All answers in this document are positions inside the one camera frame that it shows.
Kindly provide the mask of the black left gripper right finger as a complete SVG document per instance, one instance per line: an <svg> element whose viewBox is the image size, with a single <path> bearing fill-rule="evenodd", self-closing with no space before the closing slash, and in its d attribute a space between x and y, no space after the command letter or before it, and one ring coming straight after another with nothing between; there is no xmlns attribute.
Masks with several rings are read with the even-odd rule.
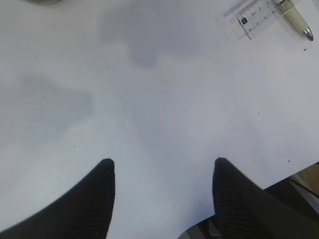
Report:
<svg viewBox="0 0 319 239"><path fill-rule="evenodd" d="M226 158L212 179L217 228L224 239L317 239L319 215L283 180L261 189Z"/></svg>

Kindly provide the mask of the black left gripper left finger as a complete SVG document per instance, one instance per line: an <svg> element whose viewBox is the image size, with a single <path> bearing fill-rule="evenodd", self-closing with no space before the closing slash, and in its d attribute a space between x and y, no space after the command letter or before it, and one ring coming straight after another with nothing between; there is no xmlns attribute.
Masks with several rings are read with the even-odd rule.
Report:
<svg viewBox="0 0 319 239"><path fill-rule="evenodd" d="M2 239L105 239L115 201L115 166L103 159L72 189Z"/></svg>

